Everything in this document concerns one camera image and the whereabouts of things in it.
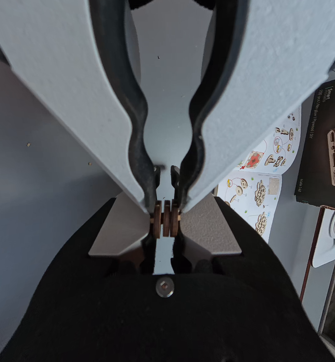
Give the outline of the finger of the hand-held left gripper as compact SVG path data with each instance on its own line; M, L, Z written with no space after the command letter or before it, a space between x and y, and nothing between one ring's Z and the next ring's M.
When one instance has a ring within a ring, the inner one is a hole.
M335 1L214 4L212 51L189 105L192 142L180 167L182 212L322 84L335 61Z
M0 1L11 69L146 213L156 202L144 145L147 100L131 62L129 1Z

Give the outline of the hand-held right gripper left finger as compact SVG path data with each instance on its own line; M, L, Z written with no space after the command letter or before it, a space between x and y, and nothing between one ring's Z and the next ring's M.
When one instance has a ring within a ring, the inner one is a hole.
M150 215L121 192L88 254L90 257L109 257L120 263L131 262L141 274L153 274L156 238Z

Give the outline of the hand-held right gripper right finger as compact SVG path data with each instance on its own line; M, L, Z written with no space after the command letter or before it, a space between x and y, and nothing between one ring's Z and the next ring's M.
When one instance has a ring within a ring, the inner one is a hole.
M171 266L175 274L210 271L216 257L239 256L242 250L212 193L187 213L178 206L179 168L172 166L174 199L170 206Z

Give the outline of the dark wooden disc assembly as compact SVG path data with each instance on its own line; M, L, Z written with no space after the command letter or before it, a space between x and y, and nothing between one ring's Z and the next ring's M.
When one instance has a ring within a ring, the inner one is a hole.
M161 234L163 237L175 238L178 235L180 220L181 215L176 200L165 200L164 204L162 201L156 201L150 218L153 238L159 239Z

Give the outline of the black model kit box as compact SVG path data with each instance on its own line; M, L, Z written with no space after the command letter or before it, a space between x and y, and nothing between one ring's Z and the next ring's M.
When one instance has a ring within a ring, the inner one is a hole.
M294 194L297 202L335 210L335 79L314 94Z

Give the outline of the illustrated instruction booklet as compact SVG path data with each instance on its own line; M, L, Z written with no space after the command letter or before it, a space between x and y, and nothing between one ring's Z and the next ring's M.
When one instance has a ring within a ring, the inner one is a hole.
M260 143L218 184L217 196L269 241L282 174L296 158L301 138L301 106L275 123Z

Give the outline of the white stand base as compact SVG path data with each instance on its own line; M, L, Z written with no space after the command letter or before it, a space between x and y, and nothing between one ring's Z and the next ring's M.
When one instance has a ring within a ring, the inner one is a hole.
M312 259L318 268L335 260L335 211L325 209Z

